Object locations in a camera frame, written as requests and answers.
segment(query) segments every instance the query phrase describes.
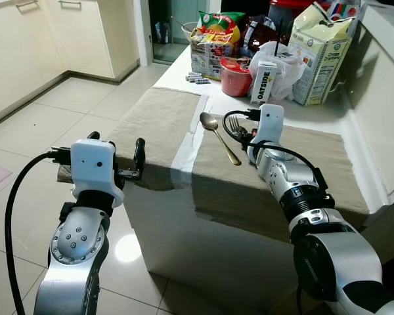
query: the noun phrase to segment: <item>tan towel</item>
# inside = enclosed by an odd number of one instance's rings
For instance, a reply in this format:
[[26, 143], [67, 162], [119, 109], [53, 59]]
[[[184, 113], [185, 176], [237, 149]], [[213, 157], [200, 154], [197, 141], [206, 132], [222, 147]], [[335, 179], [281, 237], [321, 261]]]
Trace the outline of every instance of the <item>tan towel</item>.
[[[151, 88], [108, 137], [116, 143], [120, 168], [133, 166], [135, 140], [146, 140], [146, 165], [141, 186], [152, 190], [173, 189], [171, 164], [196, 111], [200, 96], [169, 89]], [[196, 210], [212, 220], [287, 242], [288, 223], [258, 176], [240, 144], [233, 141], [219, 122], [219, 132], [242, 160], [233, 166], [219, 140], [209, 131], [192, 169], [192, 190]], [[251, 130], [253, 122], [240, 123]], [[284, 127], [281, 144], [299, 152], [320, 167], [336, 200], [336, 207], [354, 226], [368, 216], [368, 208], [357, 186], [343, 141], [339, 135], [308, 129]], [[70, 180], [70, 169], [60, 168], [59, 180]]]

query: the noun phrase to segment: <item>doorway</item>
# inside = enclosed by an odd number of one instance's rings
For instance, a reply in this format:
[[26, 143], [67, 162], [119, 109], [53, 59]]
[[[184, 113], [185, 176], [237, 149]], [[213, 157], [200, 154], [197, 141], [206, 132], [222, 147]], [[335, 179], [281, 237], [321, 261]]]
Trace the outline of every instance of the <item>doorway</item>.
[[154, 62], [171, 64], [186, 49], [188, 40], [181, 23], [197, 22], [206, 11], [206, 0], [149, 0], [150, 28]]

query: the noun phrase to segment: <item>milk carton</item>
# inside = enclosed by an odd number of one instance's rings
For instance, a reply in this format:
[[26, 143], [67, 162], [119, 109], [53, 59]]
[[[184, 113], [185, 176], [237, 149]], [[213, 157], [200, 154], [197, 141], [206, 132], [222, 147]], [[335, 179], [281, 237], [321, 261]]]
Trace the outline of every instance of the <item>milk carton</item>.
[[331, 21], [316, 2], [295, 19], [289, 47], [307, 65], [293, 87], [296, 102], [308, 106], [325, 101], [349, 48], [346, 31], [352, 20]]
[[251, 95], [251, 104], [264, 104], [269, 99], [271, 87], [276, 77], [277, 65], [269, 61], [259, 61], [257, 77]]

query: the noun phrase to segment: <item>black cable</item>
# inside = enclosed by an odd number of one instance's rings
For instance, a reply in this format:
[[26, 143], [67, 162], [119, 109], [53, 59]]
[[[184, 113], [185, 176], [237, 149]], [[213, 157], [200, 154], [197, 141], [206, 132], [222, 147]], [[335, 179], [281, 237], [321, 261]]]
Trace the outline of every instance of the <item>black cable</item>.
[[297, 285], [296, 289], [296, 306], [297, 306], [297, 311], [299, 312], [299, 315], [304, 315], [303, 309], [302, 309], [302, 287], [300, 284]]
[[278, 150], [278, 151], [285, 152], [285, 153], [295, 156], [296, 158], [300, 159], [303, 163], [305, 163], [312, 170], [314, 177], [317, 180], [318, 185], [321, 189], [326, 190], [328, 188], [326, 181], [325, 181], [324, 177], [322, 176], [320, 169], [318, 167], [315, 167], [306, 157], [303, 157], [301, 154], [299, 154], [295, 151], [292, 151], [290, 149], [282, 148], [281, 146], [271, 146], [268, 144], [258, 144], [258, 143], [246, 142], [246, 141], [238, 138], [237, 136], [235, 136], [226, 125], [226, 119], [230, 115], [234, 115], [234, 114], [241, 114], [241, 115], [247, 116], [251, 120], [258, 119], [258, 121], [259, 121], [259, 119], [260, 119], [259, 110], [250, 110], [248, 112], [244, 112], [242, 110], [233, 110], [231, 112], [226, 113], [225, 116], [223, 116], [222, 125], [223, 125], [224, 130], [227, 132], [227, 134], [231, 138], [233, 138], [235, 141], [238, 141], [241, 144], [245, 144], [246, 146], [252, 146], [254, 148], [260, 148], [260, 149]]
[[9, 280], [12, 288], [12, 295], [14, 305], [16, 307], [16, 313], [18, 315], [25, 315], [24, 305], [22, 303], [22, 298], [19, 292], [18, 280], [16, 279], [16, 271], [14, 269], [14, 258], [13, 258], [13, 247], [12, 247], [12, 209], [14, 199], [16, 198], [16, 193], [20, 186], [20, 183], [28, 174], [28, 171], [38, 162], [46, 158], [54, 158], [54, 152], [47, 152], [35, 157], [31, 160], [20, 172], [16, 178], [12, 190], [9, 194], [9, 199], [7, 200], [6, 213], [5, 213], [5, 242], [6, 242], [6, 260], [7, 260], [7, 272], [9, 273]]

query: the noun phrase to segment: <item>metal spoon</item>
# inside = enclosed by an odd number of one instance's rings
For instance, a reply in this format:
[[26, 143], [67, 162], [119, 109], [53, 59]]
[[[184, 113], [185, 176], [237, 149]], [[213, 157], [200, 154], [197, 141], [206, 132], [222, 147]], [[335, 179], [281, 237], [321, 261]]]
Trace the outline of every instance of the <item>metal spoon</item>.
[[238, 159], [238, 157], [235, 155], [234, 152], [228, 147], [225, 141], [223, 141], [221, 135], [217, 132], [217, 120], [214, 118], [212, 115], [209, 113], [201, 113], [200, 114], [200, 121], [203, 125], [203, 127], [209, 131], [213, 131], [216, 135], [217, 138], [221, 141], [223, 147], [226, 149], [226, 152], [228, 154], [228, 157], [230, 161], [232, 162], [233, 165], [241, 165], [241, 161]]

